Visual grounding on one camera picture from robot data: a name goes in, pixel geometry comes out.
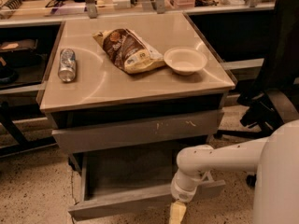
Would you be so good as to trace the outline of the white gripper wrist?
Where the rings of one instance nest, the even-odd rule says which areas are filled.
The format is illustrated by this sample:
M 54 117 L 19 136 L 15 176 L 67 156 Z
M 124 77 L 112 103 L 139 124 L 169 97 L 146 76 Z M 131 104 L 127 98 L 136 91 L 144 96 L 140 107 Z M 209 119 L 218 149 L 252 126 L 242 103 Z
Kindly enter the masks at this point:
M 175 173 L 171 182 L 171 195 L 176 200 L 171 203 L 169 224 L 181 224 L 189 203 L 196 194 L 200 179 L 183 173 Z

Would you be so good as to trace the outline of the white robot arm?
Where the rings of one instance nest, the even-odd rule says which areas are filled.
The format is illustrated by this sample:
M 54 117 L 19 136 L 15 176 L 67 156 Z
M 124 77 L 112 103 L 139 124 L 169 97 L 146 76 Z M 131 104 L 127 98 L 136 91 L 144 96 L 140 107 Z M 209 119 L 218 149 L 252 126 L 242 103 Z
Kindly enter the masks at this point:
M 211 171 L 240 171 L 255 174 L 266 138 L 227 147 L 210 145 L 183 148 L 177 155 L 178 169 L 171 182 L 174 201 L 169 224 L 181 224 L 192 199 L 217 196 L 225 182 L 215 181 Z

